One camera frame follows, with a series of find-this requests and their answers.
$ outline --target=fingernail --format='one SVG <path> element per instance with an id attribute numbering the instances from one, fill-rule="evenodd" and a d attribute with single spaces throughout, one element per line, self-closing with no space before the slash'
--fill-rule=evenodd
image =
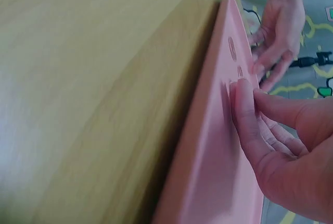
<path id="1" fill-rule="evenodd" d="M 233 88 L 236 87 L 236 85 L 237 85 L 237 82 L 231 82 L 230 85 L 229 85 L 229 87 L 232 90 Z"/>
<path id="2" fill-rule="evenodd" d="M 252 55 L 252 58 L 253 58 L 254 61 L 257 61 L 257 60 L 258 60 L 258 55 L 253 54 L 253 55 Z"/>
<path id="3" fill-rule="evenodd" d="M 266 91 L 264 91 L 264 90 L 262 90 L 262 89 L 260 89 L 260 88 L 254 88 L 253 91 L 254 91 L 254 92 L 257 92 L 257 93 L 264 93 L 264 94 L 267 94 Z"/>
<path id="4" fill-rule="evenodd" d="M 254 74 L 261 74 L 265 72 L 265 67 L 262 64 L 257 64 L 253 66 Z"/>

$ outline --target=wooden surface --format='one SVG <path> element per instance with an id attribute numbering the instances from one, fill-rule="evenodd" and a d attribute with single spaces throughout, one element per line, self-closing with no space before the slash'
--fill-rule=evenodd
<path id="1" fill-rule="evenodd" d="M 0 223 L 147 223 L 219 0 L 0 0 Z"/>

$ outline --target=pink board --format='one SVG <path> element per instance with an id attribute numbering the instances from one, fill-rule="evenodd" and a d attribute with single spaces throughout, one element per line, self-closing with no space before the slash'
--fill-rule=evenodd
<path id="1" fill-rule="evenodd" d="M 259 224 L 263 195 L 240 148 L 230 115 L 229 84 L 258 87 L 235 0 L 223 0 L 155 224 Z"/>

